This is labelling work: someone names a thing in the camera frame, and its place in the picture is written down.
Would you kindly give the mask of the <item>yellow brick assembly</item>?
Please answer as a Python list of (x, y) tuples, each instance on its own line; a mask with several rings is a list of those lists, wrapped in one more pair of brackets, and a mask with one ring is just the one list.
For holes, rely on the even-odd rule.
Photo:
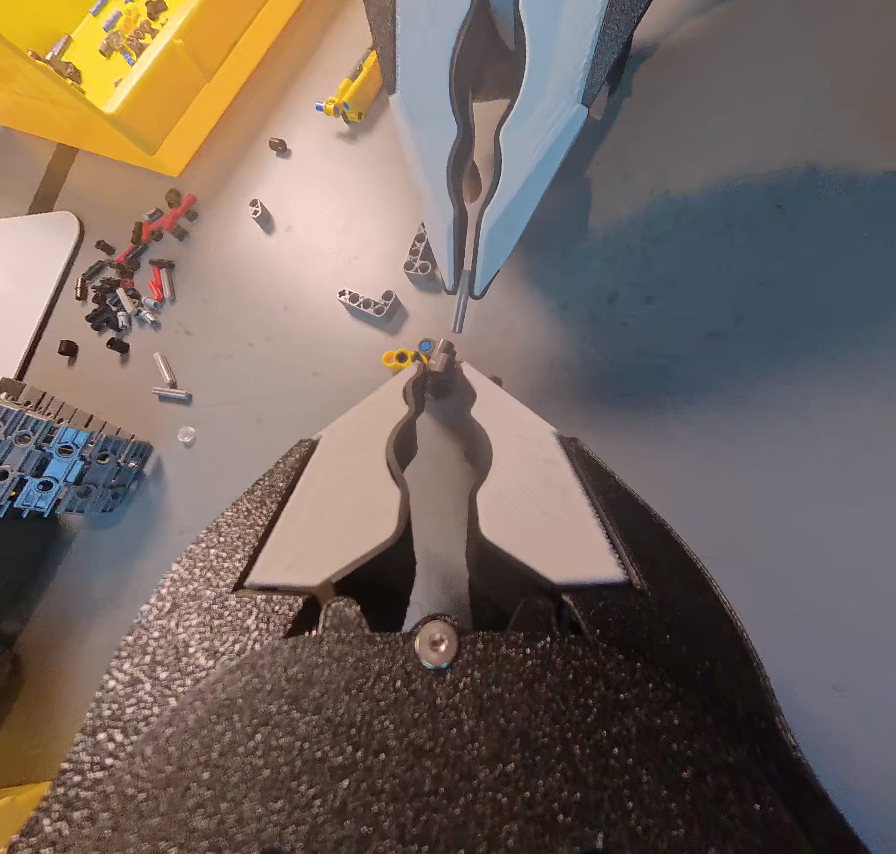
[(335, 94), (318, 101), (315, 110), (329, 118), (341, 119), (346, 125), (364, 121), (369, 109), (384, 85), (382, 69), (374, 48), (368, 48), (343, 78)]

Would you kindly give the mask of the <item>grey brick beam assembly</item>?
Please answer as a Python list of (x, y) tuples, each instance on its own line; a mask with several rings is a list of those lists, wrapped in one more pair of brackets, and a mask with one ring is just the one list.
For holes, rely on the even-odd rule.
[(417, 348), (420, 359), (426, 363), (426, 393), (438, 400), (448, 396), (454, 388), (456, 376), (456, 348), (441, 338), (423, 338)]

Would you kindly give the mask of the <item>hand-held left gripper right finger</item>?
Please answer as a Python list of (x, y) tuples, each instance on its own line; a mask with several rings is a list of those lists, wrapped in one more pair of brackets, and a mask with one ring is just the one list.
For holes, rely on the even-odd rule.
[(470, 363), (459, 373), (469, 398), (473, 502), (483, 540), (559, 589), (627, 584), (559, 431)]

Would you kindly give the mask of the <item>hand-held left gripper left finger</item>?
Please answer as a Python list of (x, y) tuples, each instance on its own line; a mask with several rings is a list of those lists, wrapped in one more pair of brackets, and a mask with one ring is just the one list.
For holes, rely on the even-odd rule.
[(412, 364), (315, 436), (252, 557), (246, 590), (313, 593), (398, 541), (426, 386), (426, 366)]

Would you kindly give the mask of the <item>pile of small black pins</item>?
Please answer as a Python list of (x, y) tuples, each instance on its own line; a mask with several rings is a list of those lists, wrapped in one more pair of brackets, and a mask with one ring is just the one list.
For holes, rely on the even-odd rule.
[[(183, 195), (196, 195), (174, 189)], [(157, 208), (143, 213), (138, 221)], [(167, 209), (165, 196), (164, 206), (159, 209)], [(121, 360), (129, 358), (133, 332), (160, 330), (162, 311), (176, 303), (177, 261), (163, 245), (172, 242), (185, 245), (191, 241), (192, 228), (199, 220), (199, 198), (196, 210), (198, 219), (186, 224), (189, 236), (185, 241), (165, 235), (161, 241), (150, 244), (139, 259), (123, 266), (110, 265), (129, 246), (132, 226), (129, 240), (122, 246), (104, 238), (97, 239), (92, 246), (97, 258), (75, 275), (74, 299), (85, 306), (84, 322), (105, 348)]]

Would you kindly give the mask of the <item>yellow tracked toy bulldozer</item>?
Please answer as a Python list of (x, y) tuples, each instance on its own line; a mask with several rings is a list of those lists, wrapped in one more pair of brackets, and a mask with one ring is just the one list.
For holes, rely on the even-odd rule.
[(116, 512), (153, 453), (49, 392), (1, 380), (1, 516)]

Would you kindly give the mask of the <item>grey desk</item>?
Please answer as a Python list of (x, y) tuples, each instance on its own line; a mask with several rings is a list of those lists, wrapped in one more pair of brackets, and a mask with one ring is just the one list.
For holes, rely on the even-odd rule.
[[(313, 107), (369, 40), (360, 0), (307, 0), (180, 178), (84, 153), (67, 173), (78, 267), (168, 188), (200, 220), (165, 244), (178, 299), (127, 362), (65, 286), (29, 366), (156, 461), (117, 515), (38, 522), (2, 785), (54, 776), (200, 531), (374, 390), (384, 350), (450, 332), (454, 300), (400, 266), (420, 204), (387, 98), (359, 127)], [(399, 305), (377, 321), (340, 288)], [(840, 809), (894, 852), (894, 0), (655, 0), (457, 341), (700, 557)], [(152, 393), (154, 352), (191, 402)]]

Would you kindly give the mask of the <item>assorted loose brick pieces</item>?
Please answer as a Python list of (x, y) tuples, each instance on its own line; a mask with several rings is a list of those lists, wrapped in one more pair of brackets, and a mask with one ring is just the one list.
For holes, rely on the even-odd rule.
[(66, 86), (103, 102), (193, 1), (37, 0), (35, 7), (21, 1), (19, 48)]

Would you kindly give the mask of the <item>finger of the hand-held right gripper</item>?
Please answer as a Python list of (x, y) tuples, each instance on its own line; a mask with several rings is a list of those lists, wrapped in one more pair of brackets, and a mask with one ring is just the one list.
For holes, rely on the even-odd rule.
[(476, 223), (470, 296), (481, 299), (585, 123), (588, 72), (609, 0), (514, 0), (520, 90), (497, 130), (496, 170)]
[(472, 155), (472, 82), (462, 54), (479, 0), (394, 0), (395, 87), (390, 97), (410, 176), (446, 292), (465, 259), (462, 181)]

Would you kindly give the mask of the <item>person's right hand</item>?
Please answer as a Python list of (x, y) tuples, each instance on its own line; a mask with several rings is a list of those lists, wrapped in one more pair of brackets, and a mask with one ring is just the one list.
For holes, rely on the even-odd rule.
[(519, 90), (521, 78), (513, 36), (504, 39), (490, 0), (478, 0), (463, 32), (455, 69), (454, 93), (462, 120), (462, 191), (465, 203), (473, 203), (482, 192), (482, 181), (473, 158), (475, 129), (473, 104), (510, 100)]

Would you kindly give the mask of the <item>grey angled brick beam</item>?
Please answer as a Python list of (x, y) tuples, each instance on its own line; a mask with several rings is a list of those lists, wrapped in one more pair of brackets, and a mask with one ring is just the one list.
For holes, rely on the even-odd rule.
[(412, 280), (427, 280), (435, 277), (435, 261), (429, 243), (425, 223), (418, 226), (410, 242), (408, 253), (402, 263), (402, 270)]
[(379, 296), (366, 296), (352, 288), (340, 288), (337, 299), (344, 307), (358, 315), (366, 315), (377, 321), (385, 321), (399, 305), (396, 293), (387, 289)]

